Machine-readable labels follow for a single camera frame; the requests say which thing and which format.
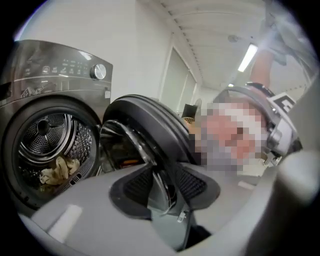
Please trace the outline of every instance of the pixelated area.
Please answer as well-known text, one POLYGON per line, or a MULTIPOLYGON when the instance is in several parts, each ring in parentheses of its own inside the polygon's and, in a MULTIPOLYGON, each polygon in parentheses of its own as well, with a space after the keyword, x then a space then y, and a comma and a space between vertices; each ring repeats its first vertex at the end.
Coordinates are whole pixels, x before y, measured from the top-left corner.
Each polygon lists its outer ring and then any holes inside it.
POLYGON ((255 164, 267 141, 263 115, 245 100, 208 104, 188 128, 194 153, 208 170, 239 171, 255 164))

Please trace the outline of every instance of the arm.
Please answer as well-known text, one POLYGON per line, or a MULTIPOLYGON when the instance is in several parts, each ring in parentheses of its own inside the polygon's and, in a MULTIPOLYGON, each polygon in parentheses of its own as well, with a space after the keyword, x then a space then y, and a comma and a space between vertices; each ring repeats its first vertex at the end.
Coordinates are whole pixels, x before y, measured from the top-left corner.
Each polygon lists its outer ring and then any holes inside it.
POLYGON ((257 53, 251 70, 251 82, 260 83, 266 88, 270 87, 270 72, 274 57, 273 53, 266 50, 261 50, 257 53))

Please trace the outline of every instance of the cloth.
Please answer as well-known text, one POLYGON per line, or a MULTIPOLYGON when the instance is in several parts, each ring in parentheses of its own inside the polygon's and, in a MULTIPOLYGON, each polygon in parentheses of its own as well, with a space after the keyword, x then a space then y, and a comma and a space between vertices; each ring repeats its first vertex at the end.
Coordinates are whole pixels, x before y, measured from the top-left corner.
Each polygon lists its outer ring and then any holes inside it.
POLYGON ((280 3, 265 1, 265 20, 260 30, 261 49, 274 53, 275 60, 286 65, 286 55, 293 56, 311 80, 319 72, 317 55, 295 18, 280 3))
POLYGON ((74 174, 80 167, 78 159, 65 160, 58 156, 55 160, 56 167, 46 168, 41 171, 40 182, 48 185, 61 185, 66 179, 74 174))

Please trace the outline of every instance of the control panel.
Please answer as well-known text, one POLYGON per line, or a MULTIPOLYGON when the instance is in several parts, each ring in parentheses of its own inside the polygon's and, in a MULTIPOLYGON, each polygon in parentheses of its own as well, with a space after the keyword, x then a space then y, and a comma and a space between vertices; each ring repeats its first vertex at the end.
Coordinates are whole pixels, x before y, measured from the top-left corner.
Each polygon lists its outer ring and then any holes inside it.
POLYGON ((113 65, 69 46, 38 40, 17 42, 14 80, 34 77, 74 77, 111 83, 113 65))

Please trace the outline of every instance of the white wall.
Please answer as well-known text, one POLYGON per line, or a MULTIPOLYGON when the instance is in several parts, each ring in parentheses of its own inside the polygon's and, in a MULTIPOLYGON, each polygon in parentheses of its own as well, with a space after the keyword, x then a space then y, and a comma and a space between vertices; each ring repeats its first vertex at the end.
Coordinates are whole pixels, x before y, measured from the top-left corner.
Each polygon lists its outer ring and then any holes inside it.
POLYGON ((198 92, 198 97, 195 97, 195 100, 200 98, 202 100, 201 109, 206 109, 208 103, 212 103, 214 98, 219 94, 218 90, 214 90, 208 87, 201 86, 198 92))
POLYGON ((167 25, 136 0, 50 0, 20 39, 71 46, 113 64, 111 101, 125 94, 159 98, 173 45, 167 25))
POLYGON ((159 89, 172 49, 172 34, 162 20, 145 4, 135 3, 138 86, 135 93, 159 99, 159 89))

